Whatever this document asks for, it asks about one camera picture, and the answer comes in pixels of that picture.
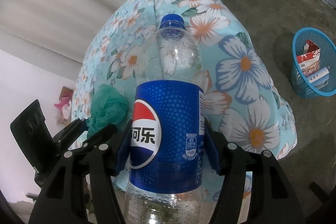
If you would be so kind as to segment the floral blue bed sheet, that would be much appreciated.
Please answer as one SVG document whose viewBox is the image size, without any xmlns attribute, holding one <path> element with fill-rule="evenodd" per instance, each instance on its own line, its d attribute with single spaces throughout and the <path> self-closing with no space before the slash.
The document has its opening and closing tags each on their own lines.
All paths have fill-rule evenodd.
<svg viewBox="0 0 336 224">
<path fill-rule="evenodd" d="M 278 93 L 247 30 L 221 0 L 126 0 L 87 49 L 72 97 L 72 119 L 90 116 L 98 87 L 130 102 L 140 47 L 166 14 L 178 14 L 202 52 L 205 114 L 211 127 L 244 150 L 282 159 L 297 145 L 293 112 Z"/>
</svg>

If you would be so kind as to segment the blue plastic trash basket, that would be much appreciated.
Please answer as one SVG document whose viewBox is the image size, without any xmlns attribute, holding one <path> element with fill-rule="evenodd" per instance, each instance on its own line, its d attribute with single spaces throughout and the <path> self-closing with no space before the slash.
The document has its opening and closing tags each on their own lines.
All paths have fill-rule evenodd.
<svg viewBox="0 0 336 224">
<path fill-rule="evenodd" d="M 291 86 L 302 98 L 335 95 L 335 44 L 322 31 L 300 29 L 292 42 Z"/>
</svg>

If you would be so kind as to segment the Pepsi plastic bottle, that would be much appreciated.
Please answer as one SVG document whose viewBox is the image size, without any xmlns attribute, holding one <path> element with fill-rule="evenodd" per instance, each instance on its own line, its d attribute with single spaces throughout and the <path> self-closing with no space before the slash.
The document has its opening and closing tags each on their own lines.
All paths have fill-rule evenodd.
<svg viewBox="0 0 336 224">
<path fill-rule="evenodd" d="M 135 71 L 126 223 L 199 223 L 206 73 L 185 22 L 165 15 Z"/>
</svg>

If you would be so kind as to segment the green cloth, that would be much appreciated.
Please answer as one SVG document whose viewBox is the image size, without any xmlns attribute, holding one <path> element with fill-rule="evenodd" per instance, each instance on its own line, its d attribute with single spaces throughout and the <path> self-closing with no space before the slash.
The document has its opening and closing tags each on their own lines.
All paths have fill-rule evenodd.
<svg viewBox="0 0 336 224">
<path fill-rule="evenodd" d="M 87 119 L 87 138 L 109 124 L 119 126 L 126 119 L 129 102 L 113 86 L 101 84 L 91 101 L 90 117 Z"/>
</svg>

